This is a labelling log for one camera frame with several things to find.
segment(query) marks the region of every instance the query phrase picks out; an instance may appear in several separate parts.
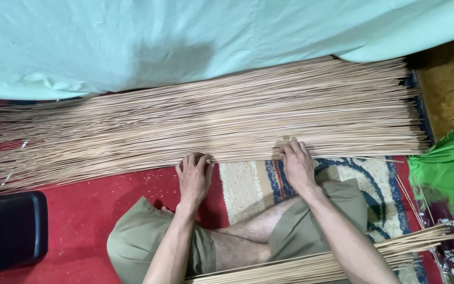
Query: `foot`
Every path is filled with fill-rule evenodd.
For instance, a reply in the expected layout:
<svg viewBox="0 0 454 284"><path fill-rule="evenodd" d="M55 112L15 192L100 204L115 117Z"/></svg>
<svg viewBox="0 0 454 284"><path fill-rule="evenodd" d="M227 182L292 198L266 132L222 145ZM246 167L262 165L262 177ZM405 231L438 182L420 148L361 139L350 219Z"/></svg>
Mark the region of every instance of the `foot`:
<svg viewBox="0 0 454 284"><path fill-rule="evenodd" d="M169 208L167 208L166 206L162 206L161 210L164 211L164 212L167 212L169 214L174 214L174 212L169 210Z"/></svg>

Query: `hand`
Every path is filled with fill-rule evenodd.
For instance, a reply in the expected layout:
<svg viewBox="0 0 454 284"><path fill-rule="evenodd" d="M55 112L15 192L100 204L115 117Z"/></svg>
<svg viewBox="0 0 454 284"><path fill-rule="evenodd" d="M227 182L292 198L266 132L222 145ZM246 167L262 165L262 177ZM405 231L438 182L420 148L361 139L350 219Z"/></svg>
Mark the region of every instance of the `hand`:
<svg viewBox="0 0 454 284"><path fill-rule="evenodd" d="M319 188L315 182L315 161L311 158L304 142L292 140L280 147L283 171L288 182L297 193L305 197Z"/></svg>
<svg viewBox="0 0 454 284"><path fill-rule="evenodd" d="M213 173L213 164L210 164L204 173L206 161L210 155L198 152L187 155L176 164L176 173L180 179L180 192L182 198L180 204L195 213L199 204L203 201L208 193L211 184L211 175Z"/></svg>

